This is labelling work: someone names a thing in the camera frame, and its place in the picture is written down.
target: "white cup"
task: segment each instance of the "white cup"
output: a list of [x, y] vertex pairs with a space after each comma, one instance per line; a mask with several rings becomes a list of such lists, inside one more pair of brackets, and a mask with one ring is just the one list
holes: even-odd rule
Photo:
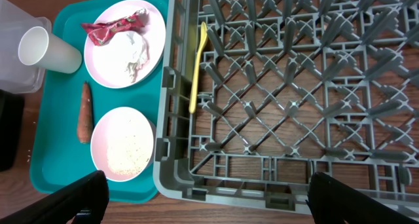
[[62, 73], [74, 73], [81, 65], [81, 53], [45, 28], [33, 27], [20, 39], [19, 60]]

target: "black object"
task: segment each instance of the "black object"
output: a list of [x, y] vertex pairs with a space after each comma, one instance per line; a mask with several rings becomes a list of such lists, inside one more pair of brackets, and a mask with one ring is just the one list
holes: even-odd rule
[[105, 174], [95, 171], [10, 216], [0, 224], [100, 223], [109, 202]]
[[322, 172], [312, 176], [307, 205], [316, 224], [418, 223]]
[[0, 172], [12, 167], [18, 148], [25, 101], [0, 90]]

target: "dish rack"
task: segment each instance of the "dish rack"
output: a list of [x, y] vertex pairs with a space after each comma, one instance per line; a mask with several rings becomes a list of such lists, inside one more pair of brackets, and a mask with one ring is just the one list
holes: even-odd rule
[[[310, 176], [325, 172], [417, 215], [416, 1], [170, 0], [158, 190], [310, 214]], [[210, 41], [190, 115], [201, 22]]]

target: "wooden table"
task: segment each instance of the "wooden table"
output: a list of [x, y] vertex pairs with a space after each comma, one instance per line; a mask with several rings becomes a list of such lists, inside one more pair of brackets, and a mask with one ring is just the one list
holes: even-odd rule
[[[9, 0], [33, 16], [45, 16], [54, 21], [57, 14], [67, 5], [86, 0]], [[417, 55], [405, 59], [411, 65]], [[46, 195], [38, 193], [29, 179], [29, 162], [42, 89], [28, 94], [24, 109], [22, 135], [16, 161], [12, 169], [0, 173], [0, 218], [16, 212]], [[202, 204], [166, 198], [157, 195], [142, 205], [111, 202], [104, 223], [313, 223], [310, 215], [289, 214], [222, 205]]]

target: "candy wrapper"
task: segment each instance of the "candy wrapper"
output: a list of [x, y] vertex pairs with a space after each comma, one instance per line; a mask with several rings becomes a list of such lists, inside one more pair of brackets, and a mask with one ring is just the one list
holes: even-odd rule
[[144, 27], [145, 9], [140, 9], [133, 15], [112, 22], [98, 24], [81, 24], [90, 40], [96, 46], [102, 46], [120, 31], [139, 31]]

